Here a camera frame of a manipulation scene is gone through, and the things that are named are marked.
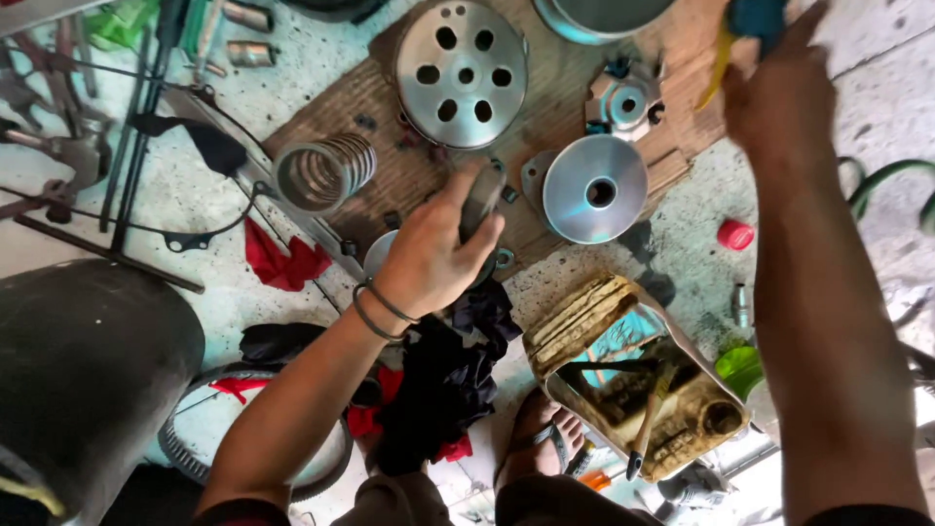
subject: stained floor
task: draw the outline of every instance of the stained floor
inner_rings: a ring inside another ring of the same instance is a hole
[[[255,135],[267,137],[367,56],[369,40],[415,3],[391,0],[360,26],[324,24],[282,5],[274,6],[279,29],[271,40],[282,50],[277,68],[231,69],[226,79],[212,80],[219,104]],[[224,39],[256,38],[246,29],[227,26],[223,31]],[[36,34],[46,37],[48,32],[48,28],[40,28]],[[859,157],[871,169],[905,158],[935,159],[935,98],[931,96],[935,86],[935,59],[931,58],[935,56],[935,3],[838,0],[819,40],[832,48],[831,71],[841,94],[836,126],[839,153]],[[94,59],[132,68],[136,57],[130,51],[98,52]],[[218,62],[226,66],[223,59]],[[23,62],[19,65],[23,71],[27,68]],[[185,79],[186,73],[180,69],[175,73],[178,79]],[[132,80],[104,73],[99,81],[103,93],[96,105],[121,119]],[[37,90],[46,91],[35,76],[30,82]],[[2,105],[0,116],[15,119]],[[56,118],[42,115],[40,120],[53,135],[64,133]],[[134,215],[139,223],[197,231],[224,225],[246,206],[247,199],[232,182],[205,167],[183,131],[173,130],[152,141],[150,150]],[[36,152],[11,145],[0,146],[0,152],[4,159],[0,183],[22,191],[37,192],[49,177],[69,177],[69,170]],[[860,224],[881,284],[894,298],[909,287],[935,286],[935,239],[917,229],[918,211],[933,192],[935,181],[924,173],[899,176],[877,191]],[[98,185],[82,194],[79,205],[93,210],[102,196],[103,188]],[[6,196],[0,199],[0,203],[10,200]],[[310,242],[270,203],[261,200],[260,205],[260,211],[252,213],[258,222],[275,229],[286,241],[298,235]],[[653,249],[658,253],[653,268],[669,274],[678,289],[669,311],[711,358],[723,341],[737,334],[728,315],[733,284],[754,283],[755,248],[738,254],[715,242],[716,229],[726,217],[751,225],[757,222],[749,167],[743,155],[722,140],[695,159],[691,177],[669,192],[652,217]],[[106,237],[97,234],[94,222],[77,220],[68,228],[106,242]],[[0,275],[87,256],[11,222],[0,224],[0,239],[7,247],[0,256]],[[161,238],[131,232],[127,253],[206,286],[204,295],[182,293],[194,306],[208,337],[205,369],[236,360],[239,333],[250,325],[291,321],[328,324],[337,318],[338,309],[349,304],[352,282],[337,267],[299,293],[261,285],[244,261],[240,228],[212,240],[208,250],[183,255],[170,253]],[[514,317],[521,326],[529,327],[595,270],[637,277],[645,268],[618,243],[568,247],[505,283],[516,305]],[[900,336],[920,349],[935,350],[932,309],[903,328]],[[508,356],[497,365],[495,378],[501,387],[495,403],[497,413],[470,430],[474,456],[430,468],[457,524],[483,523],[492,517],[492,473],[505,449],[519,397],[532,385],[521,345],[511,346]],[[158,452],[151,455],[156,458]],[[778,487],[770,485],[777,472],[769,466],[765,470],[754,482],[739,484],[741,490],[778,496]],[[299,508],[310,511],[317,524],[327,524],[350,508],[364,478],[363,461],[355,453],[346,475],[332,489]],[[632,495],[614,497],[622,501]]]

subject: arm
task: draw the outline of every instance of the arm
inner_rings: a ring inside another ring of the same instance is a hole
[[[374,284],[404,314],[418,318],[453,303],[494,249],[504,226],[498,214],[488,216],[464,246],[458,241],[461,207],[475,177],[476,171],[454,174],[396,236]],[[368,291],[360,300],[377,327],[389,334],[406,328]],[[285,509],[290,482],[321,447],[386,343],[354,308],[348,309],[231,426],[214,458],[198,513],[242,498]]]
[[[928,514],[911,377],[838,182],[827,51],[809,46],[826,11],[803,15],[749,81],[725,79],[728,134],[756,179],[756,329],[792,525],[848,504]]]

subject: cardboard mat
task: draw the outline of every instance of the cardboard mat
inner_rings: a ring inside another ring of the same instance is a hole
[[[465,156],[486,155],[504,163],[509,185],[520,190],[520,169],[537,153],[562,150],[584,135],[583,104],[589,86],[608,60],[638,53],[647,63],[664,57],[662,84],[667,110],[662,124],[640,140],[637,148],[650,168],[648,215],[665,192],[688,173],[689,160],[724,133],[723,104],[718,98],[708,108],[694,106],[707,86],[714,60],[713,43],[726,0],[678,0],[669,11],[634,38],[603,47],[573,44],[548,29],[529,0],[489,0],[529,42],[529,85],[519,116],[490,147]],[[392,70],[396,46],[414,17],[427,8],[422,3],[377,36],[370,56],[312,100],[266,140],[277,154],[296,142],[322,139],[352,131],[367,138],[377,151],[376,175],[357,194],[324,219],[342,239],[356,241],[363,259],[370,245],[388,228],[387,212],[407,215],[439,190],[446,168],[433,162],[427,150],[400,150],[404,132],[396,119],[400,112]],[[377,127],[367,131],[354,116],[364,113]],[[513,251],[516,264],[496,274],[506,279],[544,259],[567,242],[556,237],[520,196],[513,204],[501,200],[499,209],[507,227],[501,246]]]

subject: black wristband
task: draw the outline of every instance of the black wristband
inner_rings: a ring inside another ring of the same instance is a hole
[[[403,336],[405,336],[405,334],[400,334],[399,336],[393,336],[389,332],[386,332],[385,330],[377,327],[377,324],[373,323],[373,321],[369,317],[367,317],[367,314],[364,312],[364,308],[360,306],[360,300],[359,300],[360,290],[364,288],[365,286],[367,286],[366,283],[361,283],[360,285],[356,286],[353,289],[353,293],[352,293],[353,294],[353,309],[357,312],[357,315],[360,316],[360,319],[364,320],[364,324],[367,325],[367,327],[369,327],[370,330],[372,330],[374,334],[376,334],[377,336],[380,336],[384,340],[391,342],[391,343],[402,342]]]
[[[393,313],[397,318],[408,321],[410,323],[419,323],[419,320],[417,318],[411,318],[409,316],[406,316],[399,309],[394,307],[392,303],[387,301],[386,298],[383,297],[383,294],[381,294],[380,291],[377,290],[377,287],[374,286],[373,278],[367,278],[367,280],[364,281],[362,285],[368,288],[370,290],[370,293],[373,294],[373,297],[376,298],[377,301],[382,303],[383,306],[386,307],[386,310]]]

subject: spring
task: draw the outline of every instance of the spring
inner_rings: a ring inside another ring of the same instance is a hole
[[[377,153],[356,134],[294,144],[273,165],[280,194],[312,215],[336,210],[373,177]]]

